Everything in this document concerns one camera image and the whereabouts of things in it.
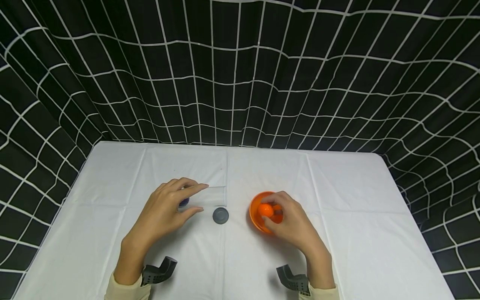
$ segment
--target white table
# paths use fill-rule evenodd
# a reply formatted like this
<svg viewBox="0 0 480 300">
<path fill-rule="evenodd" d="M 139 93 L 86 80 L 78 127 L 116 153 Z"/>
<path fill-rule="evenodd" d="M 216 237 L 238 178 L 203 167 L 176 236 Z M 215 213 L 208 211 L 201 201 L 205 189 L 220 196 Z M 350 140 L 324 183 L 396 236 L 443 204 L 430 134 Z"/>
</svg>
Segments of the white table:
<svg viewBox="0 0 480 300">
<path fill-rule="evenodd" d="M 375 154 L 116 142 L 93 149 L 15 299 L 103 299 L 149 194 L 180 177 L 210 184 L 191 198 L 205 211 L 149 252 L 149 264 L 179 261 L 151 299 L 296 298 L 275 268 L 305 273 L 303 257 L 259 234 L 247 215 L 257 193 L 280 190 L 301 202 L 332 253 L 342 299 L 453 299 Z M 224 225 L 212 220 L 221 204 Z"/>
</svg>

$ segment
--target forearm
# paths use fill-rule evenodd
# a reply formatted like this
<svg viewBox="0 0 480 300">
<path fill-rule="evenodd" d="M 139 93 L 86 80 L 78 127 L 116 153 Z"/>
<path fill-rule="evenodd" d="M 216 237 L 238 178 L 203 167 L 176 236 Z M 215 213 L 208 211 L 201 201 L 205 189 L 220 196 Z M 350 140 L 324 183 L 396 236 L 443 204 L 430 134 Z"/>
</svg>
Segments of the forearm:
<svg viewBox="0 0 480 300">
<path fill-rule="evenodd" d="M 323 241 L 318 238 L 302 251 L 307 259 L 307 277 L 313 288 L 335 288 L 332 256 Z"/>
<path fill-rule="evenodd" d="M 113 272 L 115 281 L 121 285 L 134 284 L 144 268 L 148 247 L 131 240 L 128 236 L 121 242 L 120 256 Z"/>
</svg>

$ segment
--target orange ball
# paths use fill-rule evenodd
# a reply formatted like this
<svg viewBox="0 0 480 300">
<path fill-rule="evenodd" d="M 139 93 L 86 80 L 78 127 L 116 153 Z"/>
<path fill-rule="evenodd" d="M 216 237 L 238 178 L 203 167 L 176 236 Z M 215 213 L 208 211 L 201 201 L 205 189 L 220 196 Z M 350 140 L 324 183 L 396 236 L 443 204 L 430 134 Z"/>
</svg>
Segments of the orange ball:
<svg viewBox="0 0 480 300">
<path fill-rule="evenodd" d="M 258 214 L 270 218 L 273 216 L 273 207 L 268 203 L 262 203 L 258 206 Z"/>
</svg>

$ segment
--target purple object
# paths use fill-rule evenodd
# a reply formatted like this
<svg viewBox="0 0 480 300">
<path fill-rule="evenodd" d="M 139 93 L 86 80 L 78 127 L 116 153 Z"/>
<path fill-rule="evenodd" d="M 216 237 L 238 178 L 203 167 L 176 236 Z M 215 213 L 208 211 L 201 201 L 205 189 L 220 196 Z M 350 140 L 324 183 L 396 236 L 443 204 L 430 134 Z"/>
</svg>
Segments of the purple object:
<svg viewBox="0 0 480 300">
<path fill-rule="evenodd" d="M 184 199 L 180 202 L 179 207 L 184 207 L 188 204 L 188 201 L 190 201 L 190 198 Z"/>
</svg>

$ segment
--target person's right hand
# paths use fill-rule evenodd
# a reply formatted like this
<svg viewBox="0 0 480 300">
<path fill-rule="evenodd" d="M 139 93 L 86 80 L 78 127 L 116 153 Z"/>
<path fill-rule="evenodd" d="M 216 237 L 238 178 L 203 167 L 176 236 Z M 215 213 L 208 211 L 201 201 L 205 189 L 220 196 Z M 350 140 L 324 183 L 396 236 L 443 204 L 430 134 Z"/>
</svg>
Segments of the person's right hand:
<svg viewBox="0 0 480 300">
<path fill-rule="evenodd" d="M 278 204 L 282 207 L 283 221 L 279 224 L 263 216 L 265 226 L 279 238 L 291 243 L 305 255 L 315 251 L 320 237 L 307 217 L 301 204 L 293 200 L 286 192 L 276 192 L 264 199 L 262 203 Z"/>
</svg>

